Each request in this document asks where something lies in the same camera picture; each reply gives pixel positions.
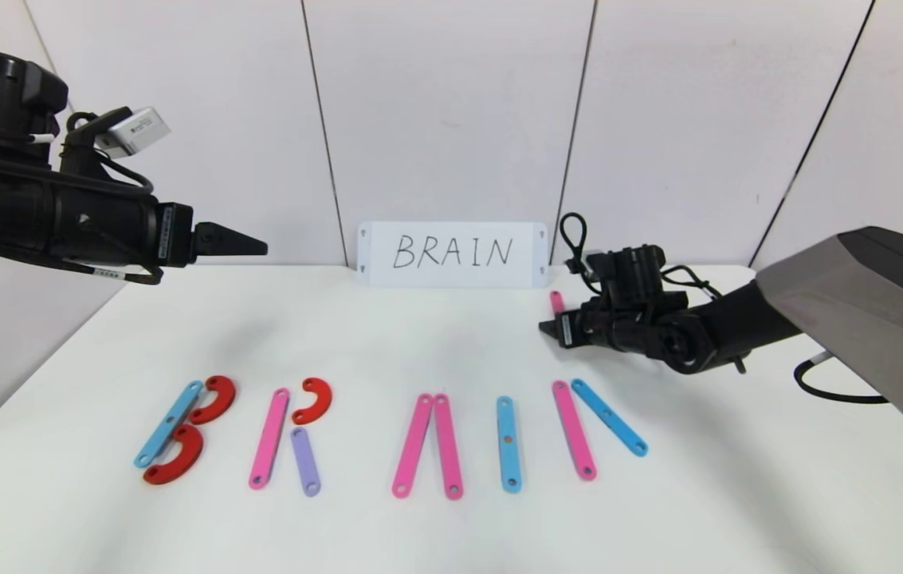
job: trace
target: sign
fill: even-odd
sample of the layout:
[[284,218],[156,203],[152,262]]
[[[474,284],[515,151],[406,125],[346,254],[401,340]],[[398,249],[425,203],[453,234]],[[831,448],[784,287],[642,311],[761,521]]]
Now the sign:
[[365,222],[359,283],[378,287],[545,287],[550,237],[538,222]]

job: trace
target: black cable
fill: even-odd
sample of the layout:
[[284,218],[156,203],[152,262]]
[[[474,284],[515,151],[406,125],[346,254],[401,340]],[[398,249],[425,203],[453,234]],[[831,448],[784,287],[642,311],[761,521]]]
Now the black cable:
[[820,355],[812,357],[810,360],[805,360],[805,362],[799,364],[798,367],[795,367],[795,382],[798,383],[798,386],[802,388],[805,392],[809,393],[812,396],[818,396],[820,399],[827,400],[836,400],[838,403],[855,403],[855,404],[886,404],[889,403],[889,400],[885,399],[880,395],[875,396],[859,396],[859,395],[841,395],[838,392],[829,392],[826,390],[819,390],[811,385],[808,385],[803,380],[805,373],[809,371],[809,368],[813,368],[816,364],[822,363],[824,360],[830,359],[832,355],[829,352],[820,353]]
[[160,278],[164,276],[163,269],[160,269],[155,262],[148,261],[142,254],[139,254],[138,251],[132,250],[128,245],[117,240],[115,236],[104,232],[100,226],[93,222],[93,219],[91,219],[89,215],[80,214],[78,225],[80,229],[96,234],[101,239],[104,239],[105,243],[115,247],[116,250],[122,251],[123,254],[129,255],[130,261],[134,261],[137,265],[142,266],[142,268],[149,273],[149,275],[142,275],[141,273],[125,273],[124,280],[130,281],[131,283],[141,283],[143,285],[157,285],[160,283]]
[[93,151],[99,157],[98,161],[100,161],[106,167],[110,167],[113,171],[117,171],[117,173],[124,175],[124,177],[133,179],[133,181],[139,184],[139,189],[143,193],[153,193],[153,182],[150,181],[150,179],[144,178],[142,175],[139,175],[135,173],[135,171],[130,170],[130,168],[122,166],[122,164],[115,163],[115,161],[110,159],[110,156],[108,156],[108,153],[106,153],[104,150],[94,149]]
[[[575,218],[579,220],[579,225],[582,226],[582,236],[579,236],[579,244],[571,242],[571,237],[568,237],[568,232],[564,231],[564,222],[568,221],[569,218]],[[593,283],[589,280],[589,271],[586,269],[586,264],[583,264],[582,261],[582,250],[583,247],[586,246],[586,218],[582,217],[582,215],[576,214],[574,211],[569,211],[567,214],[564,214],[561,217],[561,221],[557,224],[557,229],[561,233],[561,239],[564,240],[564,244],[568,246],[568,249],[571,250],[571,259],[569,261],[565,261],[564,264],[568,266],[568,271],[572,273],[578,273],[580,277],[582,277],[583,283],[586,284],[586,287],[589,288],[590,291],[600,294],[600,290],[596,287],[593,287]]]
[[96,113],[93,112],[75,112],[71,116],[69,116],[69,120],[65,121],[65,126],[69,128],[69,131],[75,130],[76,124],[79,124],[79,120],[87,120],[94,121],[99,117]]
[[[669,276],[670,273],[674,273],[676,271],[684,271],[692,278],[691,282],[684,281],[675,281],[671,279]],[[665,283],[670,283],[671,285],[680,285],[681,287],[695,287],[697,289],[702,289],[709,295],[711,299],[720,299],[720,291],[717,291],[717,288],[714,288],[713,285],[709,284],[709,281],[703,281],[699,279],[699,276],[695,274],[694,271],[688,268],[685,265],[675,265],[673,268],[667,269],[666,271],[660,272],[660,279]]]

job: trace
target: red semicircle piece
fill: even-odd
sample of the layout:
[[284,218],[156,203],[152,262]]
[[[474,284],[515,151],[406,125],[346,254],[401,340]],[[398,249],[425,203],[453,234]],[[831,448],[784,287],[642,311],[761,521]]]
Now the red semicircle piece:
[[214,397],[214,402],[207,404],[206,407],[193,408],[192,413],[189,414],[189,422],[192,422],[194,425],[209,423],[219,417],[219,415],[224,415],[225,411],[228,411],[228,407],[231,407],[232,402],[235,400],[235,383],[228,377],[214,375],[214,377],[207,379],[204,386],[206,386],[207,390],[217,392],[218,396]]
[[150,484],[167,484],[182,476],[193,466],[203,452],[203,435],[192,425],[179,425],[171,438],[182,443],[182,451],[163,465],[153,465],[143,473],[143,480]]
[[292,413],[292,422],[297,425],[308,425],[323,417],[324,413],[327,413],[327,409],[331,407],[333,395],[331,393],[331,385],[328,385],[324,379],[317,379],[316,377],[309,377],[302,381],[302,389],[316,393],[316,403],[312,407],[299,408],[298,411]]

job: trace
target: blue bar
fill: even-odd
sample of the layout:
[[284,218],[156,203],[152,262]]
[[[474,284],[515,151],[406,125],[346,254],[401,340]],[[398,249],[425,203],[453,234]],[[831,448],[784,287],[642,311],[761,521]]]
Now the blue bar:
[[501,484],[509,493],[518,493],[521,490],[521,464],[518,462],[514,401],[509,396],[497,399],[497,444],[501,454]]
[[649,451],[646,441],[636,434],[632,427],[627,426],[625,421],[622,421],[622,418],[618,417],[618,414],[612,411],[611,407],[608,407],[607,403],[604,403],[603,399],[600,399],[593,389],[589,388],[589,385],[586,385],[585,381],[582,379],[572,380],[571,389],[575,391],[579,399],[583,400],[583,403],[592,408],[603,424],[607,425],[607,428],[611,429],[636,457],[645,457]]
[[171,410],[160,420],[157,428],[153,429],[153,434],[150,435],[150,439],[146,441],[143,449],[135,455],[133,464],[145,469],[160,456],[164,447],[167,446],[167,440],[171,438],[171,433],[175,432],[175,428],[186,420],[190,408],[196,404],[201,390],[203,390],[203,381],[193,381],[186,385],[186,390],[182,391],[178,400],[175,400],[175,404],[171,406]]

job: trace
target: small pink piece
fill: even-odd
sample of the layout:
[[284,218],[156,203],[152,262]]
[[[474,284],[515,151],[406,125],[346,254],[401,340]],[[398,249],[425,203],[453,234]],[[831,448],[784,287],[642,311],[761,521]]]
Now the small pink piece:
[[582,424],[579,422],[579,413],[575,411],[575,403],[571,400],[571,389],[564,381],[554,381],[554,400],[557,402],[557,414],[561,417],[561,425],[564,427],[564,439],[567,440],[568,450],[571,451],[571,461],[575,463],[575,472],[583,480],[596,478],[596,465],[593,464],[593,454],[589,451],[589,443],[586,443],[586,433],[582,432]]
[[394,484],[391,493],[396,498],[408,497],[415,480],[415,469],[419,466],[419,455],[422,454],[422,441],[426,440],[426,428],[430,425],[430,411],[433,410],[434,397],[422,393],[415,400],[415,411],[412,411],[412,422],[408,424],[405,446],[401,450],[398,469],[394,473]]
[[451,402],[448,395],[434,395],[434,419],[437,420],[437,448],[441,453],[441,473],[444,474],[444,494],[457,501],[465,493],[458,465],[458,446],[454,441],[451,423]]
[[550,292],[550,309],[553,310],[554,315],[564,313],[564,299],[561,297],[560,291]]
[[285,411],[287,410],[288,389],[277,389],[273,392],[270,408],[266,411],[261,443],[257,447],[257,457],[253,459],[253,470],[249,474],[250,488],[260,490],[270,480],[273,459],[277,456],[277,441],[281,440],[281,428],[285,424]]

